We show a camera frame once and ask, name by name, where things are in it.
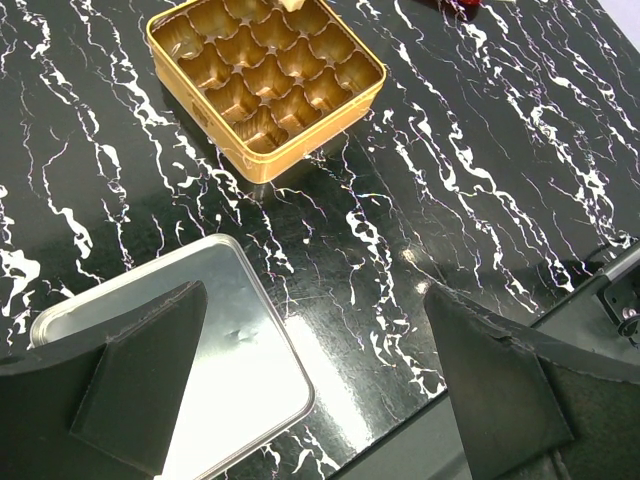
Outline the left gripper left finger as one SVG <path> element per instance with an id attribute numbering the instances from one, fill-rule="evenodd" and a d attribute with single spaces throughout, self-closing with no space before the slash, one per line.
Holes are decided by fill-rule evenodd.
<path id="1" fill-rule="evenodd" d="M 186 282 L 101 324 L 1 361 L 4 479 L 162 473 L 207 309 Z"/>

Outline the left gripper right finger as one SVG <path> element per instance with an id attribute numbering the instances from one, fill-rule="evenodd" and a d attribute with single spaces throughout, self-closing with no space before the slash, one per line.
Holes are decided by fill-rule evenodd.
<path id="1" fill-rule="evenodd" d="M 424 309 L 473 478 L 638 478 L 638 366 L 439 285 Z"/>

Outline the white chocolate piece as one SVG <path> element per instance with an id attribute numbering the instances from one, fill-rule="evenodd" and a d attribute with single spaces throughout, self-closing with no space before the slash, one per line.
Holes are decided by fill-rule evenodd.
<path id="1" fill-rule="evenodd" d="M 302 8 L 305 0 L 280 0 L 280 3 L 288 12 L 294 12 Z"/>

